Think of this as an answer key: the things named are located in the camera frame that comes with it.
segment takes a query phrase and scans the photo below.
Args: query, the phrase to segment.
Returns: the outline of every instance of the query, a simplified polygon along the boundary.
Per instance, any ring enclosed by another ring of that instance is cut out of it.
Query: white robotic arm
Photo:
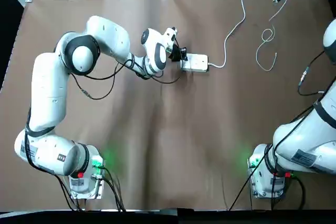
[[[336,20],[326,29],[323,45],[335,63]],[[336,174],[336,82],[307,116],[278,127],[272,145],[258,145],[247,163],[257,198],[271,198],[273,184],[273,197],[281,196],[286,173],[292,171]]]
[[[177,35],[168,28],[161,35],[147,29],[141,43],[147,55],[135,57],[130,53],[128,33],[119,25],[98,17],[91,17],[86,30],[79,34],[69,32],[58,42],[55,52],[39,55],[34,63],[31,85],[31,107],[27,125],[15,141],[15,152],[39,169],[51,174],[69,176],[72,195],[76,198],[101,198],[104,165],[98,150],[55,134],[54,128],[66,115],[67,82],[71,73],[89,74],[99,58],[100,51],[114,57],[119,63],[148,77],[162,71],[166,51],[171,52]]]

